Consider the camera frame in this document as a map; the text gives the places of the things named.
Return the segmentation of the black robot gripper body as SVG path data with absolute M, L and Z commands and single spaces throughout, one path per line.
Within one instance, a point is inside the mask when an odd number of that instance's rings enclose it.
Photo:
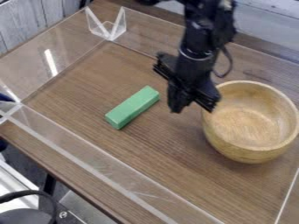
M 215 109 L 220 101 L 220 92 L 211 80 L 213 65 L 213 55 L 192 58 L 182 52 L 178 52 L 177 56 L 158 52 L 153 64 L 153 70 L 166 79 L 168 85 L 174 85 L 180 92 L 192 95 L 192 102 L 196 102 L 208 112 Z

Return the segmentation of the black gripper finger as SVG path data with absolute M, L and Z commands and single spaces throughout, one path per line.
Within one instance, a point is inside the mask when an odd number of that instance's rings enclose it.
M 168 85 L 168 107 L 172 113 L 178 113 L 181 111 L 180 107 L 180 89 L 169 84 Z
M 178 95 L 178 106 L 177 106 L 177 112 L 181 113 L 182 109 L 190 105 L 193 101 L 193 96 L 188 94 L 186 92 L 181 91 Z

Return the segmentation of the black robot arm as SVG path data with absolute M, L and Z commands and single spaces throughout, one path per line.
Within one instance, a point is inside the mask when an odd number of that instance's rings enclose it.
M 170 0 L 136 0 L 153 6 Z M 215 69 L 217 57 L 229 55 L 227 43 L 236 35 L 235 0 L 173 0 L 184 8 L 184 33 L 177 53 L 156 54 L 153 70 L 166 79 L 166 104 L 173 113 L 181 113 L 192 103 L 212 111 L 220 101 L 220 92 L 211 80 L 229 73 Z

